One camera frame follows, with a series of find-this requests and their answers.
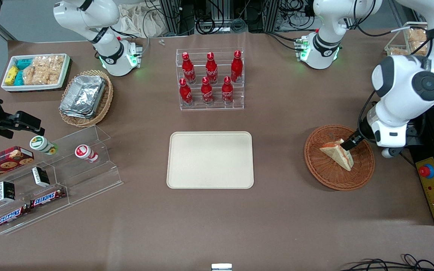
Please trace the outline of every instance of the sandwich slice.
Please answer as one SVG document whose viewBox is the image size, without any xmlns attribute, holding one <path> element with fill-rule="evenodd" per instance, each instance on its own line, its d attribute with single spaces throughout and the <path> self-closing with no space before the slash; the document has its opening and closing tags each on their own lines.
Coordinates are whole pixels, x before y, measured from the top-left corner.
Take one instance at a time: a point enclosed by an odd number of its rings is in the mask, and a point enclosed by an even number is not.
<svg viewBox="0 0 434 271">
<path fill-rule="evenodd" d="M 345 151 L 341 143 L 344 140 L 338 140 L 334 142 L 329 142 L 324 144 L 319 149 L 325 153 L 327 156 L 331 157 L 336 163 L 338 163 L 341 167 L 343 167 L 347 171 L 351 171 L 351 168 L 355 164 L 353 161 L 353 157 L 349 151 Z"/>
</svg>

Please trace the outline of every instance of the red button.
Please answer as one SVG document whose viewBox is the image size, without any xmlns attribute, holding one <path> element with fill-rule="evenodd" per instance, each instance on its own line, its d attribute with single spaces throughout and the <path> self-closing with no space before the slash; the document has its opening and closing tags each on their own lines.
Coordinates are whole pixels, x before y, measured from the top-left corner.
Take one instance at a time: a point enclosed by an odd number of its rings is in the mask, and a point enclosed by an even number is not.
<svg viewBox="0 0 434 271">
<path fill-rule="evenodd" d="M 423 177 L 428 177 L 431 174 L 431 170 L 429 170 L 429 167 L 424 166 L 424 165 L 418 169 L 418 172 Z"/>
</svg>

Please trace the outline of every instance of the foil container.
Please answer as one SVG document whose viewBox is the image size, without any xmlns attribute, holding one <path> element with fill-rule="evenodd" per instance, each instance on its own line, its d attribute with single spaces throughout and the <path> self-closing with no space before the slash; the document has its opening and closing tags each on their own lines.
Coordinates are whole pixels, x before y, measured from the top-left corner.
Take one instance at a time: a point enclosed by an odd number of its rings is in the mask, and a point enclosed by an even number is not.
<svg viewBox="0 0 434 271">
<path fill-rule="evenodd" d="M 95 117 L 105 89 L 105 79 L 100 76 L 77 76 L 60 104 L 60 111 L 70 117 L 90 119 Z"/>
</svg>

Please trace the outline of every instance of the cloth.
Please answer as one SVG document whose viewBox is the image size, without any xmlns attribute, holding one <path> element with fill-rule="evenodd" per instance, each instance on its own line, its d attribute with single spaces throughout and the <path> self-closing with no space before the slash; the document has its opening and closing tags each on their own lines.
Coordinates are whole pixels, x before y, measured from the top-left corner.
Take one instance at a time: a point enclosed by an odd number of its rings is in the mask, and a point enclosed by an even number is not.
<svg viewBox="0 0 434 271">
<path fill-rule="evenodd" d="M 120 31 L 128 34 L 138 34 L 143 38 L 155 38 L 168 33 L 164 15 L 157 11 L 155 7 L 162 9 L 159 1 L 120 4 L 118 6 L 121 23 Z"/>
</svg>

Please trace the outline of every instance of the yellow snack box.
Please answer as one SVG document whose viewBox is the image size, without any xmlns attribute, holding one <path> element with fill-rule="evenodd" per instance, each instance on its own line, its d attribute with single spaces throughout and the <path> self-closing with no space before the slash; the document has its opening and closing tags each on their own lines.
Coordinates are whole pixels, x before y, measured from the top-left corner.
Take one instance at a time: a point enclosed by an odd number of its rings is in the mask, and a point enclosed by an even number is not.
<svg viewBox="0 0 434 271">
<path fill-rule="evenodd" d="M 5 84 L 8 86 L 12 86 L 14 84 L 14 80 L 16 79 L 16 75 L 18 74 L 18 68 L 13 65 L 9 71 L 8 75 L 5 78 Z"/>
</svg>

